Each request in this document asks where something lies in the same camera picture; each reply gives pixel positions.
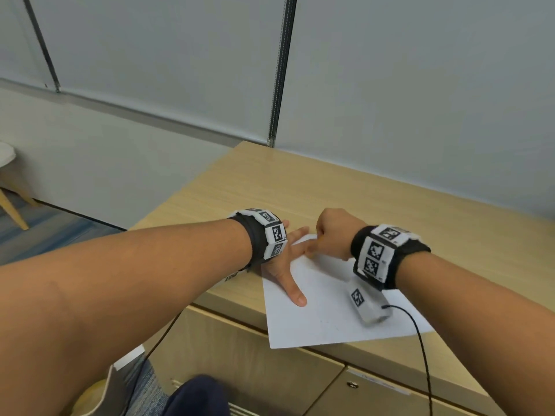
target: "person's left arm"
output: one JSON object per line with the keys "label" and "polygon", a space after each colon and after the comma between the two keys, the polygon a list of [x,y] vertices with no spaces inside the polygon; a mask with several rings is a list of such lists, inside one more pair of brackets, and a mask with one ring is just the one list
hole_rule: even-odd
{"label": "person's left arm", "polygon": [[[308,231],[290,233],[264,265],[300,306],[289,268],[305,248],[292,244]],[[245,228],[225,219],[125,232],[0,267],[0,414],[57,414],[251,256]]]}

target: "chair seat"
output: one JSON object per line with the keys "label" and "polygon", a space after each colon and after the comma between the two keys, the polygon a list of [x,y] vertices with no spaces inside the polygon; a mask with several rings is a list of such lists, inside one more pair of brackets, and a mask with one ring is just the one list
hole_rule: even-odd
{"label": "chair seat", "polygon": [[0,167],[7,165],[16,158],[16,150],[7,143],[0,141]]}

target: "floor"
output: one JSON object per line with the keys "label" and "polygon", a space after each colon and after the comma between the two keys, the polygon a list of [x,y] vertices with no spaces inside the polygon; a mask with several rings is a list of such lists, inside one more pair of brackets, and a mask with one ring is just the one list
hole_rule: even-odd
{"label": "floor", "polygon": [[[19,196],[4,191],[15,208],[29,225],[21,230],[0,209],[0,265],[33,257],[67,245],[121,232],[106,224],[94,222],[66,211],[41,205],[32,207]],[[137,366],[125,377],[130,390]],[[158,416],[167,400],[162,392],[150,363],[147,362],[137,382],[129,416]]]}

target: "person's left hand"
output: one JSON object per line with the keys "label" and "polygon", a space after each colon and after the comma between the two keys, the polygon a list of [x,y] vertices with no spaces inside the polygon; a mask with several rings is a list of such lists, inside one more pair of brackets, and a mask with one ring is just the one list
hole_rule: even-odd
{"label": "person's left hand", "polygon": [[[289,221],[283,220],[283,226],[287,228],[289,226]],[[261,266],[263,270],[277,279],[293,303],[300,307],[306,305],[306,297],[302,294],[301,289],[299,289],[291,275],[291,261],[295,258],[299,258],[305,253],[308,242],[301,242],[297,245],[293,244],[308,233],[308,226],[303,226],[289,233],[287,236],[288,243],[285,245],[285,249],[281,254]]]}

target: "wire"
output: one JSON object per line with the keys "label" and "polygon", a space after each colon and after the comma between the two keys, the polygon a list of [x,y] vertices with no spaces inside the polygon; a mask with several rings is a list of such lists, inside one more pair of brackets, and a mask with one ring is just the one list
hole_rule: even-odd
{"label": "wire", "polygon": [[171,330],[171,328],[173,327],[173,325],[175,324],[175,322],[179,318],[179,315],[181,315],[182,312],[183,311],[180,311],[179,314],[177,314],[174,317],[174,319],[170,323],[170,326],[166,329],[166,331],[164,332],[162,337],[160,337],[160,339],[156,342],[154,347],[147,353],[147,355],[143,358],[142,362],[140,363],[139,370],[137,371],[137,375],[135,377],[135,381],[133,382],[133,388],[131,389],[131,393],[129,394],[129,398],[127,399],[127,403],[125,404],[125,409],[121,413],[123,416],[125,416],[126,413],[129,410],[129,406],[131,405],[131,399],[133,398],[133,395],[135,394],[135,389],[137,388],[137,384],[139,383],[139,378],[140,378],[141,373],[143,372],[144,365],[147,363],[147,360],[150,357],[150,355],[152,354],[152,352],[156,350],[156,348],[158,347],[158,345],[160,343],[162,343],[162,341],[164,340],[164,337],[166,337],[166,335],[169,333],[169,331]]}
{"label": "wire", "polygon": [[430,370],[428,369],[428,359],[426,359],[426,351],[424,350],[424,342],[422,342],[422,336],[420,335],[420,330],[418,329],[418,325],[416,324],[415,319],[412,317],[412,315],[406,309],[398,307],[396,305],[384,305],[384,306],[382,306],[382,309],[385,309],[385,308],[400,309],[402,312],[404,312],[405,314],[408,315],[408,317],[412,320],[412,323],[415,325],[416,334],[418,335],[418,340],[420,340],[420,347],[422,348],[422,356],[424,357],[424,367],[426,368],[426,380],[428,382],[428,404],[430,406],[430,416],[432,416],[434,414],[433,410],[432,410],[432,382],[430,380]]}

